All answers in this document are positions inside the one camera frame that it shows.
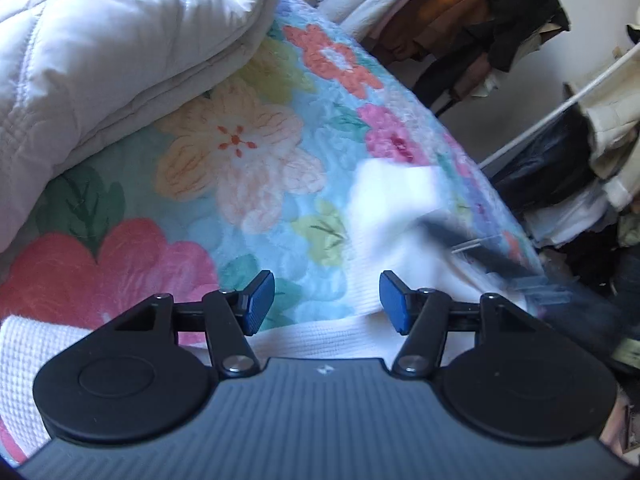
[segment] metal screw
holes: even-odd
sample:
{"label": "metal screw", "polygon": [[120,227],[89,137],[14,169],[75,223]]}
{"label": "metal screw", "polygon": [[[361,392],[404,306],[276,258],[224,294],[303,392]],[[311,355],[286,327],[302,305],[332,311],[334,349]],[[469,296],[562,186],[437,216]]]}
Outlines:
{"label": "metal screw", "polygon": [[254,366],[254,360],[246,355],[231,355],[222,361],[222,365],[228,372],[246,372]]}
{"label": "metal screw", "polygon": [[407,373],[419,374],[427,369],[429,362],[419,355],[403,355],[398,359],[398,366]]}

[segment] plastic bag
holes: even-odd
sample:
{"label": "plastic bag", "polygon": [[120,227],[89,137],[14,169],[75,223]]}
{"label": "plastic bag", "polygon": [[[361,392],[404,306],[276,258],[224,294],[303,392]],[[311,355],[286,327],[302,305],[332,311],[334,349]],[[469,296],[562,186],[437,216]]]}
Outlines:
{"label": "plastic bag", "polygon": [[490,180],[514,215],[555,205],[595,178],[587,120],[570,108]]}

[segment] folded clothes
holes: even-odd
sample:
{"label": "folded clothes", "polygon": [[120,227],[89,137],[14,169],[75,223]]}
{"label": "folded clothes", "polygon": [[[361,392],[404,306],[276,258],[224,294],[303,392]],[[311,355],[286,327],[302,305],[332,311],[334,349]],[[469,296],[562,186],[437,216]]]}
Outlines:
{"label": "folded clothes", "polygon": [[596,181],[557,205],[525,212],[524,219],[538,247],[562,246],[598,222],[608,208],[602,184]]}

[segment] dark clothing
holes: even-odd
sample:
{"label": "dark clothing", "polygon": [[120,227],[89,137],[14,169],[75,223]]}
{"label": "dark clothing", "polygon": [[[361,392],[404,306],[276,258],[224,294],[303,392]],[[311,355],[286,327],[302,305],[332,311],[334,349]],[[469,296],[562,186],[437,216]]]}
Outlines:
{"label": "dark clothing", "polygon": [[640,41],[640,28],[636,28],[635,25],[633,27],[631,25],[627,25],[626,33],[628,34],[629,39],[634,43],[638,43]]}
{"label": "dark clothing", "polygon": [[467,67],[465,73],[458,78],[454,87],[449,89],[451,97],[456,101],[462,101],[486,79],[491,71],[489,56],[486,52],[483,52]]}
{"label": "dark clothing", "polygon": [[446,90],[457,86],[471,92],[472,81],[456,84],[467,69],[488,54],[488,64],[479,63],[469,78],[482,79],[492,68],[508,72],[520,45],[547,23],[569,30],[569,21],[558,0],[488,0],[492,19],[467,25],[456,37],[450,50],[432,63],[414,86],[414,93],[427,107]]}
{"label": "dark clothing", "polygon": [[587,120],[576,107],[569,108],[491,177],[514,215],[558,204],[594,181],[588,133]]}
{"label": "dark clothing", "polygon": [[[638,278],[636,275],[634,280],[624,284],[620,279],[623,277],[620,273],[620,257],[625,254],[626,250],[618,247],[617,229],[614,224],[605,227],[599,233],[582,232],[577,238],[555,250],[566,255],[564,262],[580,283],[601,296],[609,297],[610,300],[614,300],[614,303],[620,304],[610,297],[609,283],[612,278],[616,287],[620,286],[621,290],[638,290],[633,283],[637,283]],[[637,294],[634,299],[638,304]]]}
{"label": "dark clothing", "polygon": [[546,23],[569,30],[569,20],[558,0],[489,0],[494,17],[494,42],[489,63],[508,72],[518,47]]}

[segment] pink flower print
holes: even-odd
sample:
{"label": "pink flower print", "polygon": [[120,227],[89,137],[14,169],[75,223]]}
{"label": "pink flower print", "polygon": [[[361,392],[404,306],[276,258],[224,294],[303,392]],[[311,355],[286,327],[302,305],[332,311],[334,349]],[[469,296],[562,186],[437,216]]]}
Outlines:
{"label": "pink flower print", "polygon": [[97,259],[72,236],[36,238],[0,285],[0,316],[95,329],[156,292],[199,301],[218,288],[216,267],[200,245],[169,244],[153,221],[136,218],[104,237]]}
{"label": "pink flower print", "polygon": [[404,124],[388,108],[366,104],[357,112],[371,127],[365,136],[365,143],[372,156],[391,158],[415,166],[428,165],[420,145],[411,139]]}
{"label": "pink flower print", "polygon": [[9,456],[17,463],[21,464],[27,460],[27,456],[24,454],[24,451],[16,444],[13,436],[9,433],[2,420],[0,420],[0,442]]}

